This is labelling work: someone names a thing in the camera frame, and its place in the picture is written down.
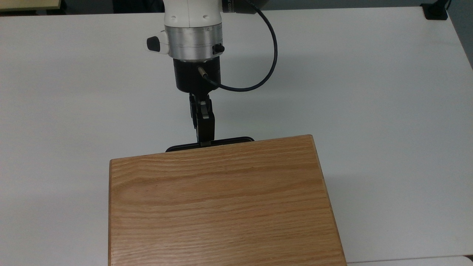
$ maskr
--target gray floor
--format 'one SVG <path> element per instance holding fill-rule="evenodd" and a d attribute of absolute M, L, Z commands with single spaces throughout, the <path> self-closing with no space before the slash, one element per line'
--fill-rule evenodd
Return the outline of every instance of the gray floor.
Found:
<path fill-rule="evenodd" d="M 66 0 L 69 14 L 113 13 L 112 0 Z M 408 7 L 435 0 L 270 0 L 266 10 Z M 452 0 L 448 10 L 463 48 L 473 66 L 473 0 Z"/>

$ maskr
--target black clamp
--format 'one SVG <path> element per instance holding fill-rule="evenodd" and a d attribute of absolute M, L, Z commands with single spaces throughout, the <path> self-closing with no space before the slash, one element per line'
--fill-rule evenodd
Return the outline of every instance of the black clamp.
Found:
<path fill-rule="evenodd" d="M 204 99 L 200 99 L 192 93 L 189 93 L 189 102 L 191 104 L 192 121 L 197 133 L 197 143 L 173 146 L 167 149 L 166 152 L 254 141 L 254 139 L 250 137 L 214 140 L 215 116 L 212 111 L 212 100 L 210 100 L 209 95 L 207 95 Z"/>
<path fill-rule="evenodd" d="M 420 4 L 424 10 L 425 18 L 428 20 L 447 20 L 448 14 L 445 5 L 448 1 L 451 0 L 438 0 L 433 4 Z"/>
<path fill-rule="evenodd" d="M 212 112 L 212 100 L 209 95 L 199 99 L 189 93 L 191 117 L 197 133 L 197 142 L 201 147 L 210 146 L 215 138 L 215 116 Z"/>

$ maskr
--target white table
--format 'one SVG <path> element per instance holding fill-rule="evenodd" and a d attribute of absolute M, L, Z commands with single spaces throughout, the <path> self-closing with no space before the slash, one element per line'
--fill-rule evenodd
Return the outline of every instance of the white table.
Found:
<path fill-rule="evenodd" d="M 421 8 L 268 11 L 216 138 L 313 134 L 348 262 L 473 254 L 473 71 Z M 272 61 L 225 14 L 227 85 Z M 108 161 L 195 141 L 162 14 L 0 18 L 0 264 L 106 265 Z"/>

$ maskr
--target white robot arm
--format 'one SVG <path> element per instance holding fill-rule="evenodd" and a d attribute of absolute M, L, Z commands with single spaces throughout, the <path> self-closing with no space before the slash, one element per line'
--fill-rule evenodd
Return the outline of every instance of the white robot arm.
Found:
<path fill-rule="evenodd" d="M 148 39 L 150 50 L 186 62 L 222 54 L 221 0 L 164 0 L 164 5 L 165 30 Z"/>
<path fill-rule="evenodd" d="M 274 30 L 258 7 L 249 0 L 163 0 L 165 6 L 165 30 L 147 39 L 148 49 L 169 54 L 174 61 L 176 86 L 189 93 L 191 115 L 197 132 L 197 143 L 181 145 L 177 149 L 221 145 L 214 141 L 215 117 L 209 92 L 217 88 L 232 89 L 220 83 L 220 55 L 224 52 L 221 12 L 256 13 L 268 24 L 274 41 L 273 66 L 259 84 L 271 76 L 277 60 L 277 43 Z M 267 0 L 256 0 L 264 5 Z M 246 142 L 251 138 L 223 140 L 224 143 Z"/>

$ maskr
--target wooden box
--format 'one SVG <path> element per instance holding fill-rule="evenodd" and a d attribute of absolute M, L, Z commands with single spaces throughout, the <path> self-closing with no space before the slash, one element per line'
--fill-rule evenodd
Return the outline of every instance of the wooden box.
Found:
<path fill-rule="evenodd" d="M 109 265 L 346 265 L 312 136 L 110 162 Z"/>

